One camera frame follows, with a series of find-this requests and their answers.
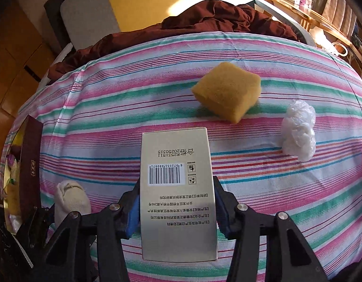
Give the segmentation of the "grey sock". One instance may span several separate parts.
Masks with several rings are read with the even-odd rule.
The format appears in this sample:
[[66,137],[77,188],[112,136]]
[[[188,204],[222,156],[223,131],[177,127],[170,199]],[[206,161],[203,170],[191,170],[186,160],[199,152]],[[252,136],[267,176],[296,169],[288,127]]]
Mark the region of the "grey sock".
[[57,184],[54,193],[54,222],[58,227],[72,211],[82,215],[91,213],[91,203],[83,187],[76,181],[65,180]]

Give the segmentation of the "beige carton box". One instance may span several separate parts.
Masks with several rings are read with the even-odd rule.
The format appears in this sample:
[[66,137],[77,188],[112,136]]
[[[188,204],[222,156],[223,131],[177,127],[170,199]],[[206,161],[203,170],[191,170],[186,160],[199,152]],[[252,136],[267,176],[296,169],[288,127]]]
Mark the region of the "beige carton box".
[[144,260],[216,260],[215,192],[206,128],[142,135],[140,227]]

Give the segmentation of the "gold tin box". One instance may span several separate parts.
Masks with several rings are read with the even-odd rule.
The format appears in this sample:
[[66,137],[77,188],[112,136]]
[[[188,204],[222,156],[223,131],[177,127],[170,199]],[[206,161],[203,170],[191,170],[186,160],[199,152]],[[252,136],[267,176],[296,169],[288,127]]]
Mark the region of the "gold tin box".
[[16,234],[41,207],[39,153],[43,124],[28,115],[14,135],[4,162],[3,205],[6,228]]

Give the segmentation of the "white plastic bag ball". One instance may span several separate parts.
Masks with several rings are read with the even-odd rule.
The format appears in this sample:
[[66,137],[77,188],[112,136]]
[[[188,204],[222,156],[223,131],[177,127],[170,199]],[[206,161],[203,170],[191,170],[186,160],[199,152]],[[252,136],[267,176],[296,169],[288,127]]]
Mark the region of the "white plastic bag ball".
[[309,161],[315,154],[315,109],[303,100],[294,100],[286,110],[281,125],[282,152]]

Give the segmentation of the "striped bed sheet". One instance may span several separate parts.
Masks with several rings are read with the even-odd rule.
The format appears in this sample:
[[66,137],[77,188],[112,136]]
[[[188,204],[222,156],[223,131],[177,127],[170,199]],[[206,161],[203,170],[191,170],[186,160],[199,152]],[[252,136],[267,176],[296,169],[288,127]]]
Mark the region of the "striped bed sheet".
[[[260,98],[236,125],[191,91],[223,62],[261,77]],[[316,114],[307,162],[282,152],[282,121],[298,99]],[[75,180],[99,211],[137,181],[143,133],[204,127],[222,186],[257,212],[289,213],[329,277],[362,258],[362,79],[317,48],[222,32],[159,39],[90,61],[36,92],[6,144],[27,115],[43,124],[44,206],[56,184]]]

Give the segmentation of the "yellow sponge cube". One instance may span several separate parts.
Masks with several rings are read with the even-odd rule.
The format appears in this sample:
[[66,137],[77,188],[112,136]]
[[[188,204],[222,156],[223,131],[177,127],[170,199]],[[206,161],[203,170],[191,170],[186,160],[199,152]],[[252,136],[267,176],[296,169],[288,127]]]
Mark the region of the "yellow sponge cube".
[[209,111],[237,124],[261,95],[261,78],[224,62],[204,75],[191,91]]

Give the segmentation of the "wooden wardrobe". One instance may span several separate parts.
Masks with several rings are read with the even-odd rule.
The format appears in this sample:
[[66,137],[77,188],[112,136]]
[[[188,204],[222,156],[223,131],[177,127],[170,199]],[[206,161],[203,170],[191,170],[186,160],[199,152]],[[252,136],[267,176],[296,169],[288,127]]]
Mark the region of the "wooden wardrobe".
[[17,0],[0,10],[0,161],[19,108],[36,91],[55,56]]

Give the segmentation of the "black rolled mat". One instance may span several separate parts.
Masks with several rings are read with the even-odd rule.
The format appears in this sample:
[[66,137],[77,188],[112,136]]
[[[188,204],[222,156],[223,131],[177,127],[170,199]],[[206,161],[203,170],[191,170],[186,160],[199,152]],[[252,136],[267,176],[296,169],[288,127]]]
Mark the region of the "black rolled mat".
[[62,50],[71,42],[60,12],[60,7],[64,1],[65,0],[48,0],[43,5],[51,28]]

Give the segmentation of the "maroon blanket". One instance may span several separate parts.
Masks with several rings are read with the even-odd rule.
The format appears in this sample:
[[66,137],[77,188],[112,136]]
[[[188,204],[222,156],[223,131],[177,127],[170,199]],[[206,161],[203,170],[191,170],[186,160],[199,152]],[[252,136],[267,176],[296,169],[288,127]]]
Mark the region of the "maroon blanket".
[[48,70],[51,82],[92,60],[149,41],[200,32],[248,32],[301,41],[289,25],[275,21],[248,4],[237,6],[221,0],[204,0],[177,16],[144,29],[109,34],[96,44],[77,50]]

